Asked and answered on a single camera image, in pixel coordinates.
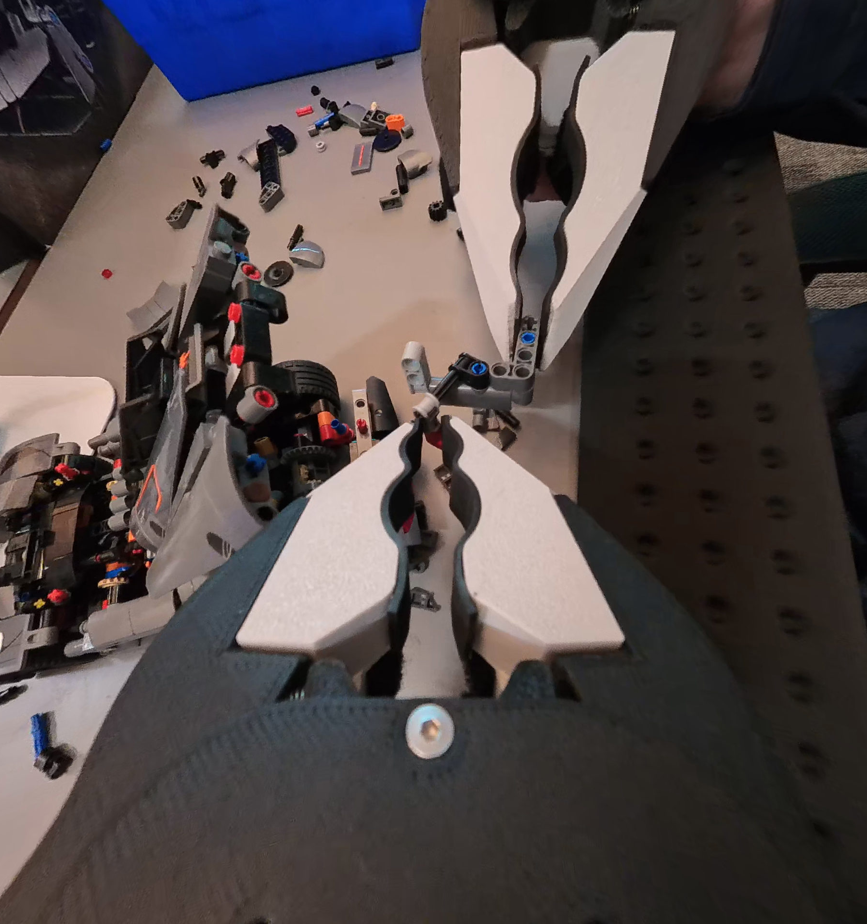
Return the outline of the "person's right hand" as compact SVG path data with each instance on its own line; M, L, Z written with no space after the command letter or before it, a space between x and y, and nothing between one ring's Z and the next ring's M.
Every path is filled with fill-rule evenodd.
M689 121L711 121L737 110L763 56L777 1L732 1L724 39Z

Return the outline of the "white booklet stand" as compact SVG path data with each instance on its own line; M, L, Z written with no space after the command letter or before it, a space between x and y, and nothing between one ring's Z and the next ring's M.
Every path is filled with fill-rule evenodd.
M87 451L89 440L101 434L115 409L115 388L103 378L1 375L0 457L49 433Z

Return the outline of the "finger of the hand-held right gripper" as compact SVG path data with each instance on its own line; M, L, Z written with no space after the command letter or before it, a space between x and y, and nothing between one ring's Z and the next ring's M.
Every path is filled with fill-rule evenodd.
M453 195L481 305L504 360L522 305L520 159L536 125L538 79L503 43L460 55L459 189Z
M559 221L540 367L555 360L634 220L675 31L630 31L583 72L574 101L578 190Z

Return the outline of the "black grey lego car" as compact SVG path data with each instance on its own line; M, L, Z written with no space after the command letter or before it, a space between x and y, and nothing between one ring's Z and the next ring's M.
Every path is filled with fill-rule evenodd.
M206 579L393 430L378 430L372 394L348 422L323 364L273 359L280 266L260 271L248 237L213 206L188 283L163 283L127 341L114 457L126 492L109 522L125 539L104 565L104 608Z

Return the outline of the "person's legs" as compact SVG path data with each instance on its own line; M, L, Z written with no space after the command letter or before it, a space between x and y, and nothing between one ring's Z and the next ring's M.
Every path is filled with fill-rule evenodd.
M809 329L867 620L867 302L816 310Z

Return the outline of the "person's right forearm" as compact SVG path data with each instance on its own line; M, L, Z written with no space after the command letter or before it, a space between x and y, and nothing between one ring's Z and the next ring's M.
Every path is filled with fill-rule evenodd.
M777 1L750 89L713 119L867 148L867 1Z

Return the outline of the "grey lego lever assembly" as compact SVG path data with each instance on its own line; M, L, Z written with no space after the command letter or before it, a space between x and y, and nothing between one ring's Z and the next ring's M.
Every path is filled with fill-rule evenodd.
M513 406L528 405L533 396L540 323L526 316L509 360L489 364L469 353L461 353L443 376L432 376L425 347L417 341L405 345L401 367L410 393L416 396L413 414L423 421L425 438L441 448L440 415L450 408L491 409L492 424L479 433L494 445L492 434L505 424L520 429Z

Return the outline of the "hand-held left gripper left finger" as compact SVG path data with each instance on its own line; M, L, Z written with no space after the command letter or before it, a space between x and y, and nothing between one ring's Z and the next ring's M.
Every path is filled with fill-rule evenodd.
M370 696L396 695L422 442L420 424L405 423L312 492L238 630L240 648L335 660Z

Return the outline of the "dark green chair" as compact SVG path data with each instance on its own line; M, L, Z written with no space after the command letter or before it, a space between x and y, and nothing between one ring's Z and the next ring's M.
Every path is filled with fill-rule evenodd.
M787 195L811 311L867 302L867 169Z

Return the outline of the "dark lego set box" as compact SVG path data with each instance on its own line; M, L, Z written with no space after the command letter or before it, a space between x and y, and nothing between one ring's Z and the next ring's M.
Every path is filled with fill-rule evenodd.
M0 273L55 241L150 67L106 2L0 1Z

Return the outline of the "scattered loose lego pieces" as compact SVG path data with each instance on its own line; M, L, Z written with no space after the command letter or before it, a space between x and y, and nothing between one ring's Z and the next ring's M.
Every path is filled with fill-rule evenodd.
M328 112L322 100L402 115L413 133L394 151L374 153L355 125L311 130ZM220 205L250 232L243 253L261 270L291 260L288 240L319 245L322 268L294 265L295 311L319 304L362 305L398 313L417 304L461 300L473 287L455 221L435 223L427 206L440 198L439 146L427 111L419 52L394 64L354 64L318 75L211 97L180 98L166 120L173 149L156 162L168 169L161 205L199 202L183 230L162 227L150 246L161 267L154 281L184 282L200 247L210 208Z

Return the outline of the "blue plastic bin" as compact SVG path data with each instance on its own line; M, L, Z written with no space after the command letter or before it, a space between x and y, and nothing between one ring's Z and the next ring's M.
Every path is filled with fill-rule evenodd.
M416 50L424 1L106 1L187 101Z

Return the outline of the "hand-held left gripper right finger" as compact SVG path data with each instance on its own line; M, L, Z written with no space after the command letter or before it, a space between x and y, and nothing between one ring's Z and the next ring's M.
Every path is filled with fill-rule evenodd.
M453 636L469 691L494 694L523 663L624 646L611 605L556 496L460 419L440 420L453 554Z

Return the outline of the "black lego body section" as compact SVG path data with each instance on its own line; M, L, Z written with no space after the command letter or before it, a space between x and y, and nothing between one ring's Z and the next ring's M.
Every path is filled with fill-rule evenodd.
M138 475L108 444L48 433L0 458L0 683L156 636L179 608L148 594Z

